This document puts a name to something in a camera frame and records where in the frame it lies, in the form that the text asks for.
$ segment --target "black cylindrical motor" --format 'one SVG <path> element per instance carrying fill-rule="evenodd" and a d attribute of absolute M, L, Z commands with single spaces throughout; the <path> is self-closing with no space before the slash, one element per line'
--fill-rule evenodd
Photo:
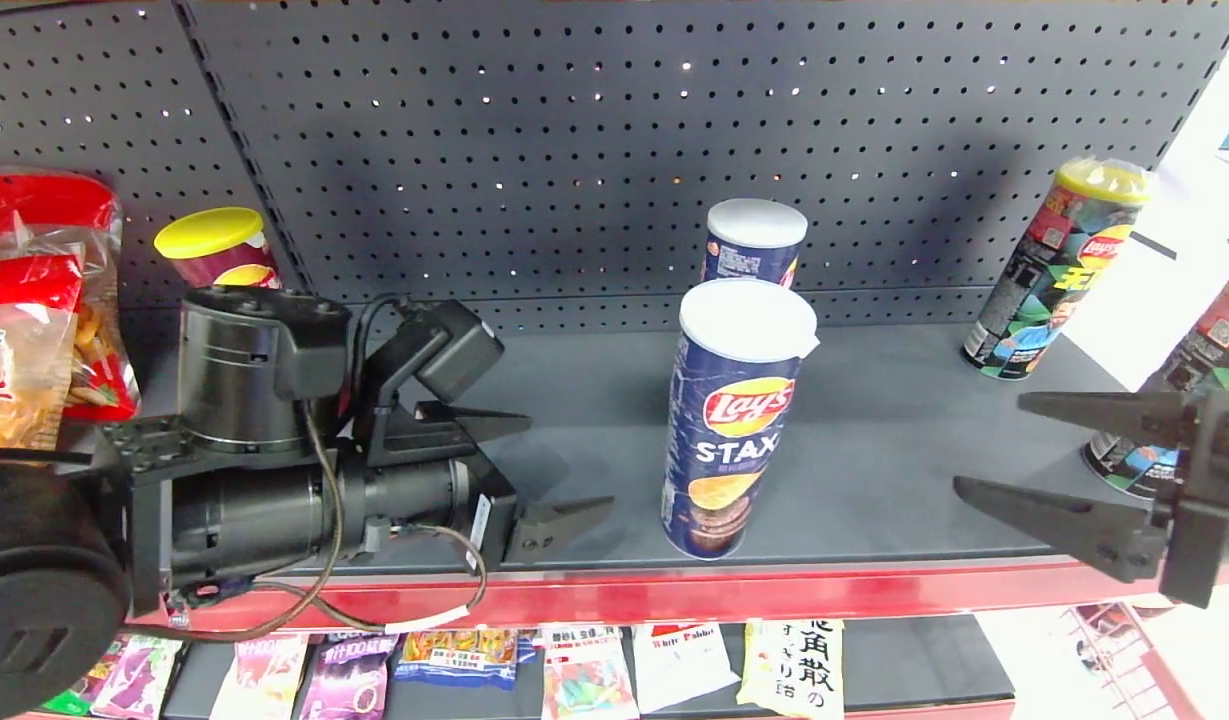
<path fill-rule="evenodd" d="M 179 329 L 179 420 L 215 450 L 307 447 L 299 401 L 334 426 L 347 307 L 306 292 L 194 288 Z"/>
<path fill-rule="evenodd" d="M 468 471 L 457 460 L 364 468 L 340 455 L 344 516 L 342 557 L 372 550 L 377 525 L 446 525 L 468 496 Z M 215 577 L 252 577 L 316 557 L 331 542 L 331 505 L 320 464 L 275 471 L 215 471 L 175 483 L 170 565 L 175 587 Z"/>

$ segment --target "lower shelf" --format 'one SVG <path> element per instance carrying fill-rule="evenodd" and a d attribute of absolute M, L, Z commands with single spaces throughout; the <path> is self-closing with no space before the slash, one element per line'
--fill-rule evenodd
<path fill-rule="evenodd" d="M 742 673 L 744 627 L 724 625 L 730 665 Z M 633 665 L 630 641 L 624 641 Z M 206 720 L 222 683 L 231 646 L 193 648 L 166 702 L 166 720 Z M 1013 684 L 972 616 L 902 620 L 850 620 L 844 633 L 848 715 L 1004 720 Z M 646 715 L 655 719 L 768 718 L 758 706 L 734 705 L 737 686 Z M 393 683 L 387 720 L 536 720 L 542 710 L 542 665 L 517 670 L 514 692 Z"/>

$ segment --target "lay's logo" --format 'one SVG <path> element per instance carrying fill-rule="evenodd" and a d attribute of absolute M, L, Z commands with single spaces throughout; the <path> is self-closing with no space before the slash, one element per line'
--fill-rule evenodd
<path fill-rule="evenodd" d="M 1121 251 L 1121 245 L 1129 237 L 1132 229 L 1134 229 L 1134 225 L 1112 225 L 1112 227 L 1095 233 L 1077 252 L 1077 258 L 1079 258 L 1082 268 L 1093 268 L 1095 270 L 1107 268 L 1107 264 Z"/>
<path fill-rule="evenodd" d="M 704 424 L 725 437 L 747 437 L 769 426 L 791 404 L 796 381 L 751 378 L 713 391 L 704 402 Z"/>

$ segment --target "red shelf edge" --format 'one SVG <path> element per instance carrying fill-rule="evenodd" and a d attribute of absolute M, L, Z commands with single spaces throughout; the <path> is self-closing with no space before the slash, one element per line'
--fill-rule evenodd
<path fill-rule="evenodd" d="M 1229 582 L 1229 568 L 1219 582 Z M 434 616 L 467 601 L 471 580 L 441 575 L 342 579 L 322 597 L 359 618 L 395 623 Z M 1155 580 L 1121 584 L 1063 557 L 999 565 L 907 564 L 718 568 L 701 571 L 506 573 L 492 577 L 485 600 L 461 625 L 532 628 L 544 623 L 634 625 L 669 620 L 909 618 L 1011 607 L 1068 606 L 1155 592 Z M 256 591 L 189 616 L 198 630 L 240 630 L 293 602 Z M 143 623 L 165 624 L 165 616 Z M 339 628 L 307 609 L 289 629 Z"/>

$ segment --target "yellow plastic lid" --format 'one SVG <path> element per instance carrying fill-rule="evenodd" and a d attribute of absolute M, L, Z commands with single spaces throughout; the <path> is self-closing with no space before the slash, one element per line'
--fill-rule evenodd
<path fill-rule="evenodd" d="M 203 258 L 262 232 L 263 217 L 248 208 L 215 208 L 165 225 L 152 245 L 171 260 Z"/>
<path fill-rule="evenodd" d="M 1054 182 L 1067 190 L 1121 205 L 1143 205 L 1150 200 L 1149 181 L 1148 170 L 1121 160 L 1073 158 L 1054 173 Z"/>

